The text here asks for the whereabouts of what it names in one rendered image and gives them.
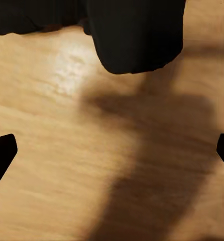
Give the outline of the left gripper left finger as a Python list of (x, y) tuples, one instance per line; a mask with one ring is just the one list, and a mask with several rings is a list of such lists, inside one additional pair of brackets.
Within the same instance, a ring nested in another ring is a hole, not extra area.
[(17, 143), (13, 134), (0, 137), (0, 180), (17, 152)]

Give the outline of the digital camera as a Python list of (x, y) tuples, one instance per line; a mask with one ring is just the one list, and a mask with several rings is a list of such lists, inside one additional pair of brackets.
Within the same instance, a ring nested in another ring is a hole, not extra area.
[(183, 48), (186, 0), (0, 0), (0, 35), (77, 25), (113, 74), (162, 69)]

